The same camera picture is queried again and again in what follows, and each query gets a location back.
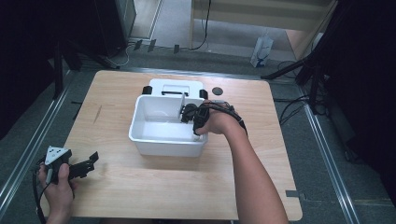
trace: left hand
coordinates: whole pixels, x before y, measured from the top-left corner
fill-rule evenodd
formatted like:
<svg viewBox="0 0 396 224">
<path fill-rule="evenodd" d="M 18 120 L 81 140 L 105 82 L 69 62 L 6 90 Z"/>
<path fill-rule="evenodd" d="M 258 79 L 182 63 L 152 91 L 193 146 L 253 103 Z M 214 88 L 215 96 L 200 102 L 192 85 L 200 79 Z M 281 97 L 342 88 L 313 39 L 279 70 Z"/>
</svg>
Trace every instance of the left hand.
<svg viewBox="0 0 396 224">
<path fill-rule="evenodd" d="M 47 172 L 45 165 L 40 165 L 38 179 L 45 188 Z M 64 163 L 58 172 L 57 185 L 50 183 L 44 194 L 49 202 L 49 218 L 47 223 L 67 223 L 72 213 L 73 190 L 69 184 L 69 165 Z"/>
</svg>

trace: wooden table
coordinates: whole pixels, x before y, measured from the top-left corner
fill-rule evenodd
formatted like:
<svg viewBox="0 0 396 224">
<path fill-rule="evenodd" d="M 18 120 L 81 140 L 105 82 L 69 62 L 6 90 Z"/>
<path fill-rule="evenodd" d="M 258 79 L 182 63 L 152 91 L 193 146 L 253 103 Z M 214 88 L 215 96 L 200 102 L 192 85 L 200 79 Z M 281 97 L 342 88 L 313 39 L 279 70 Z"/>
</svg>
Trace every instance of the wooden table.
<svg viewBox="0 0 396 224">
<path fill-rule="evenodd" d="M 235 106 L 249 139 L 286 207 L 289 220 L 302 217 L 288 154 L 265 81 L 100 71 L 96 74 L 65 143 L 71 164 L 95 151 L 99 161 L 79 184 L 75 217 L 238 219 L 231 151 L 223 135 L 210 134 L 199 158 L 142 156 L 128 137 L 134 104 L 152 78 L 198 80 L 209 99 Z M 211 90 L 221 87 L 215 96 Z M 42 202 L 48 213 L 48 205 Z"/>
</svg>

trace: metal frame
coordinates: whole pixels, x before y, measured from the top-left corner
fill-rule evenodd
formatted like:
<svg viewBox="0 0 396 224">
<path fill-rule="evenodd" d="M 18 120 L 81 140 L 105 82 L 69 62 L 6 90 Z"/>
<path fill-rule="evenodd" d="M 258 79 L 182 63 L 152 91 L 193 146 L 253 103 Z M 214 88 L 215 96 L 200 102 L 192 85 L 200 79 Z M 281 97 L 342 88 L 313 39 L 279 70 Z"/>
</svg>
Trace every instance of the metal frame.
<svg viewBox="0 0 396 224">
<path fill-rule="evenodd" d="M 23 151 L 20 159 L 18 160 L 14 170 L 9 175 L 8 180 L 3 185 L 0 191 L 0 221 L 3 218 L 4 214 L 7 211 L 9 204 L 11 203 L 12 198 L 14 197 L 18 187 L 20 186 L 24 176 L 29 171 L 30 166 L 32 165 L 33 159 L 41 146 L 42 141 L 44 140 L 53 120 L 59 112 L 62 104 L 64 103 L 64 98 L 68 92 L 70 83 L 74 77 L 74 73 L 67 72 L 64 78 L 65 87 L 64 90 L 60 93 L 59 97 L 55 100 L 52 100 L 52 103 L 49 106 L 44 118 L 41 120 L 38 125 L 35 133 L 33 134 L 29 144 L 26 149 Z"/>
<path fill-rule="evenodd" d="M 302 96 L 306 95 L 305 90 L 301 88 L 300 92 Z M 329 173 L 330 180 L 332 181 L 332 186 L 334 187 L 335 194 L 337 195 L 338 202 L 340 203 L 341 209 L 343 210 L 346 218 L 346 222 L 349 224 L 361 223 L 355 209 L 355 205 L 350 198 L 347 186 L 338 171 L 337 165 L 332 156 L 332 151 L 327 144 L 326 137 L 321 130 L 317 116 L 313 114 L 310 105 L 305 105 L 304 110 L 317 140 L 320 154 L 323 157 L 327 172 Z"/>
</svg>

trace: hand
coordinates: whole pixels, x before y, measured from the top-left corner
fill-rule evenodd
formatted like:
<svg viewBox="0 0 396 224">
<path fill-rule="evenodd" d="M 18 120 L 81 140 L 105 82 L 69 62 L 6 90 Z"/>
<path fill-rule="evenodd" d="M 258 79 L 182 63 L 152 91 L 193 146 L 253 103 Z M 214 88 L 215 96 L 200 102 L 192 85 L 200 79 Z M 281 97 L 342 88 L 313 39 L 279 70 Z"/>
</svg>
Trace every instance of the hand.
<svg viewBox="0 0 396 224">
<path fill-rule="evenodd" d="M 214 109 L 210 109 L 209 113 L 209 120 L 206 122 L 204 127 L 197 129 L 195 131 L 196 133 L 217 133 L 227 135 L 234 130 L 243 130 L 238 121 L 236 121 L 232 116 Z"/>
<path fill-rule="evenodd" d="M 47 186 L 46 177 L 45 165 L 41 164 L 38 178 L 43 188 Z M 49 218 L 47 223 L 67 223 L 71 217 L 73 190 L 69 184 L 68 177 L 69 165 L 64 163 L 59 169 L 58 184 L 50 183 L 44 191 L 49 202 Z"/>
</svg>

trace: black stand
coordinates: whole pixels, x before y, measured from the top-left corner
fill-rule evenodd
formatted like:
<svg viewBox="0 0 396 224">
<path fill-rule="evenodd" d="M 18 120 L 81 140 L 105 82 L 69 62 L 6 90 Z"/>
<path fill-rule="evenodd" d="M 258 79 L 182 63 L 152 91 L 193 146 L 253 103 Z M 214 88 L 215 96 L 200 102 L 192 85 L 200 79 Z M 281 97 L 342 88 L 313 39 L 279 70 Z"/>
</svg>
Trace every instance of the black stand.
<svg viewBox="0 0 396 224">
<path fill-rule="evenodd" d="M 66 41 L 62 38 L 58 40 L 58 43 L 55 46 L 54 51 L 54 75 L 55 75 L 55 93 L 53 95 L 53 99 L 57 99 L 59 94 L 64 89 L 64 72 L 63 72 L 63 64 L 62 64 L 62 55 L 64 56 L 64 60 L 69 65 L 71 70 L 77 70 L 82 66 L 82 62 L 77 55 L 77 51 L 87 55 L 92 60 L 101 64 L 106 69 L 120 69 L 119 66 L 113 67 L 109 62 L 105 61 L 98 55 L 90 52 L 88 49 L 83 48 L 81 45 L 72 42 L 70 40 Z"/>
<path fill-rule="evenodd" d="M 306 57 L 302 58 L 300 61 L 293 63 L 273 74 L 268 76 L 261 76 L 261 79 L 274 79 L 281 77 L 288 72 L 303 67 L 302 70 L 296 77 L 296 83 L 298 85 L 304 85 L 311 77 L 313 77 L 311 91 L 309 95 L 309 105 L 314 114 L 317 114 L 315 109 L 316 98 L 318 92 L 318 83 L 321 77 L 324 77 L 324 70 L 322 63 L 326 62 L 326 50 L 331 47 L 331 43 L 336 38 L 336 31 L 339 24 L 343 21 L 344 17 L 347 15 L 348 11 L 351 9 L 353 1 L 350 3 L 342 4 L 338 3 L 332 18 L 329 22 L 326 32 L 323 37 L 319 40 L 317 46 L 313 51 Z"/>
</svg>

